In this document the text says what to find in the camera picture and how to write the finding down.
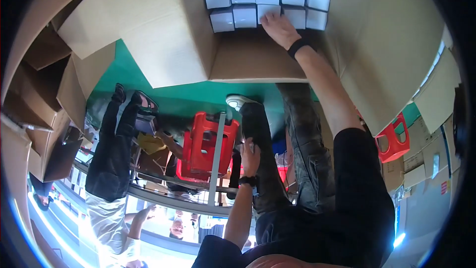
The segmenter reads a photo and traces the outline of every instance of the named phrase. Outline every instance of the green floor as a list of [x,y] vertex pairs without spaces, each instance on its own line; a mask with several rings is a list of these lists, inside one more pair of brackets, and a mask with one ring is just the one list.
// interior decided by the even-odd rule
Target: green floor
[[[197,111],[216,113],[225,110],[227,108],[225,97],[230,93],[257,96],[264,101],[270,124],[278,125],[279,122],[282,122],[283,104],[281,95],[274,84],[205,81],[152,89],[122,40],[116,42],[116,58],[99,80],[88,100],[89,114],[92,116],[93,122],[98,120],[95,118],[98,112],[94,110],[93,106],[98,104],[99,100],[105,102],[109,100],[116,83],[121,83],[126,89],[144,91],[158,103],[161,113],[181,117],[193,117]],[[403,113],[409,126],[420,116],[415,104],[409,104]],[[233,116],[239,117],[234,110]]]

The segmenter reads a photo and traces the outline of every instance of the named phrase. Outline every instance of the person in black shirt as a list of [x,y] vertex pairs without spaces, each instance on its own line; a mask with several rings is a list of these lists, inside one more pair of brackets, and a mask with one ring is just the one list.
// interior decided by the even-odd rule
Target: person in black shirt
[[41,182],[32,173],[30,173],[30,182],[34,189],[33,199],[38,205],[38,208],[43,211],[48,211],[50,202],[53,201],[49,196],[52,191],[51,187],[53,186],[53,182]]
[[[192,267],[380,267],[393,250],[395,210],[380,174],[375,142],[325,58],[301,40],[285,16],[266,14],[260,20],[285,50],[295,44],[294,57],[334,136],[334,171],[322,144],[309,85],[277,85],[293,146],[296,205],[289,202],[279,179],[263,105],[229,96],[227,103],[243,116],[244,176],[256,176],[258,195],[253,196],[250,184],[241,185],[224,238],[206,236]],[[258,245],[242,253],[252,208]]]

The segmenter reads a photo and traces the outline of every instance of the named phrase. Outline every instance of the black t-shirt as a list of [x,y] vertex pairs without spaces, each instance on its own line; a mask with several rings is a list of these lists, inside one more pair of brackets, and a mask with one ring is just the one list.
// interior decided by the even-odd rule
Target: black t-shirt
[[265,255],[284,254],[308,263],[379,267],[395,239],[395,210],[380,173],[370,134],[348,128],[334,139],[336,210],[317,214],[300,206],[262,215],[262,244],[241,253],[234,243],[208,235],[192,268],[244,268]]
[[47,197],[51,193],[51,187],[53,186],[53,182],[41,182],[38,180],[37,177],[33,176],[32,173],[30,173],[30,182],[31,185],[33,185],[33,188],[35,189],[35,193],[39,196]]

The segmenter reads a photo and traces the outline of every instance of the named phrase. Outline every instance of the camouflage pants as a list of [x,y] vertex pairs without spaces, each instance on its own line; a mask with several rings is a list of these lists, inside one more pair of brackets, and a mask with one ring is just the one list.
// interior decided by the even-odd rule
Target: camouflage pants
[[[324,147],[320,118],[308,84],[277,84],[281,92],[285,123],[291,138],[298,184],[296,205],[316,213],[335,208],[335,183],[329,150]],[[266,212],[290,206],[279,177],[271,147],[271,135],[264,106],[246,103],[240,110],[244,137],[252,136],[261,148],[257,171],[258,193],[253,199],[255,219]]]

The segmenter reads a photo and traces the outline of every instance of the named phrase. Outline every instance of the red stool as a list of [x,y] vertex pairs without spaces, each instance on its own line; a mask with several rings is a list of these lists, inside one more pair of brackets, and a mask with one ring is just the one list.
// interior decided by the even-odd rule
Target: red stool
[[[405,130],[404,142],[400,142],[395,133],[395,128],[397,128],[400,123],[403,124],[403,128]],[[380,147],[377,143],[377,138],[380,138],[382,136],[387,136],[388,139],[388,149],[386,151],[380,151]],[[395,123],[390,123],[388,127],[386,127],[380,134],[375,137],[375,139],[375,143],[378,149],[378,157],[380,158],[382,163],[388,163],[392,160],[396,160],[400,158],[403,154],[410,151],[410,137],[408,136],[407,124],[405,123],[403,114],[398,114]]]
[[[231,125],[225,125],[223,141],[221,143],[220,164],[218,177],[226,175],[235,145],[235,137],[239,123],[231,121]],[[209,139],[204,139],[204,134],[210,132]],[[183,144],[184,161],[177,162],[177,177],[182,180],[193,182],[208,182],[211,177],[213,156],[217,143],[218,123],[207,120],[205,112],[195,114],[191,132],[185,132]]]

